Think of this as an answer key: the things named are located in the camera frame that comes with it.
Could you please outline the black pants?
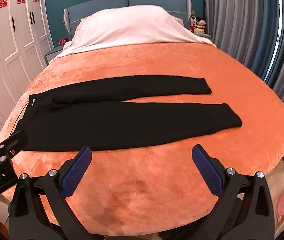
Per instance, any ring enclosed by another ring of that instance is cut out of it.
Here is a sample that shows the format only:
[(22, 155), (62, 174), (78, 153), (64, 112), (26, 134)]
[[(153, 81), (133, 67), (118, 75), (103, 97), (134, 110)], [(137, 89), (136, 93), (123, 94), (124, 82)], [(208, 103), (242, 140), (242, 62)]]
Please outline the black pants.
[(124, 150), (168, 144), (242, 126), (226, 103), (138, 103), (138, 98), (209, 95), (203, 78), (135, 75), (74, 83), (32, 94), (16, 130), (26, 150)]

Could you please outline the grey nightstand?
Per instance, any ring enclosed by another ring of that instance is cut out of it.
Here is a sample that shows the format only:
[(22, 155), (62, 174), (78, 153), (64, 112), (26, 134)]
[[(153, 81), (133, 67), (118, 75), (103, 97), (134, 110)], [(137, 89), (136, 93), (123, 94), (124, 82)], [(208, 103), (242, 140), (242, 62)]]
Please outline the grey nightstand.
[(44, 55), (45, 62), (48, 65), (52, 59), (54, 59), (58, 54), (63, 51), (63, 46), (55, 47), (53, 50), (49, 51)]

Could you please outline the white wardrobe with red decals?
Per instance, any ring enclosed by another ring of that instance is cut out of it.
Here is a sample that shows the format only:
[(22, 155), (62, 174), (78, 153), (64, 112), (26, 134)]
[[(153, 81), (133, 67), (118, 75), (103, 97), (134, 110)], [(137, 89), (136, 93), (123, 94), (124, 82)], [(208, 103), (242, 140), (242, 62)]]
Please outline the white wardrobe with red decals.
[(45, 0), (0, 0), (0, 131), (52, 48)]

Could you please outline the white pink pillow cover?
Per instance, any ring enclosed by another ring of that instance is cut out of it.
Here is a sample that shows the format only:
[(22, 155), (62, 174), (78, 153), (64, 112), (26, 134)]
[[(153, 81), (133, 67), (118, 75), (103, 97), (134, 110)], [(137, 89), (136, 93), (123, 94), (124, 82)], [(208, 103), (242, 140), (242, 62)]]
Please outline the white pink pillow cover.
[(215, 46), (208, 38), (190, 32), (164, 8), (135, 5), (100, 10), (83, 18), (57, 58), (117, 46), (180, 42)]

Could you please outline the red dressed doll pair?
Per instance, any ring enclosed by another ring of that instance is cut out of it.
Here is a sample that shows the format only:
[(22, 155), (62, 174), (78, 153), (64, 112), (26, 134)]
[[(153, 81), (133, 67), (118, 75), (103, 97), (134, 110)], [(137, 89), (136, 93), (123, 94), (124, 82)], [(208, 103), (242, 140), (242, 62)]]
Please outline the red dressed doll pair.
[(205, 25), (206, 21), (199, 17), (196, 18), (194, 15), (191, 16), (190, 22), (190, 31), (196, 35), (204, 35), (205, 34)]

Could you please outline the blue upholstered headboard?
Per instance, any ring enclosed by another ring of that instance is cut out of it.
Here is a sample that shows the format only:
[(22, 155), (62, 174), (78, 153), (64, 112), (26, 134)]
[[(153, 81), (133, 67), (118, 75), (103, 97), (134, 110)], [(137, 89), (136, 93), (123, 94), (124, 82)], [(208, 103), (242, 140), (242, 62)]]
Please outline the blue upholstered headboard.
[(63, 24), (67, 37), (71, 40), (82, 18), (103, 9), (130, 7), (135, 5), (157, 5), (169, 14), (183, 20), (184, 26), (190, 26), (191, 0), (91, 0), (63, 9)]

